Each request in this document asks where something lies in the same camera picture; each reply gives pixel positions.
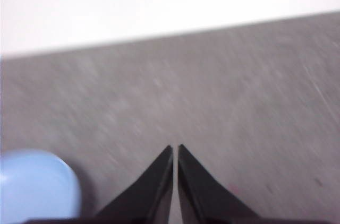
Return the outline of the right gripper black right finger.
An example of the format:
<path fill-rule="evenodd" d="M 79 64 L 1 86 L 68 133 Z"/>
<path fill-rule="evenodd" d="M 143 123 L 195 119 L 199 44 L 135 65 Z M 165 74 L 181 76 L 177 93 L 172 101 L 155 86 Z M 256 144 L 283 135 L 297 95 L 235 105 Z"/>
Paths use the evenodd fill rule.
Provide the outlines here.
<path fill-rule="evenodd" d="M 260 215 L 222 186 L 181 144 L 178 146 L 178 186 L 198 221 L 260 219 Z"/>

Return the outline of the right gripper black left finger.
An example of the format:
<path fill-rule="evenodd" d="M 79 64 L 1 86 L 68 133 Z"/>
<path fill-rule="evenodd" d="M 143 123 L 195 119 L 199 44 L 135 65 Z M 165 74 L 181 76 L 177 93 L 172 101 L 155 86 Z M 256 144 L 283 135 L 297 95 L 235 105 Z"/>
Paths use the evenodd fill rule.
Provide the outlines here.
<path fill-rule="evenodd" d="M 96 217 L 111 221 L 154 221 L 157 212 L 162 221 L 169 218 L 173 184 L 173 149 L 157 156 L 141 176 L 114 198 Z"/>

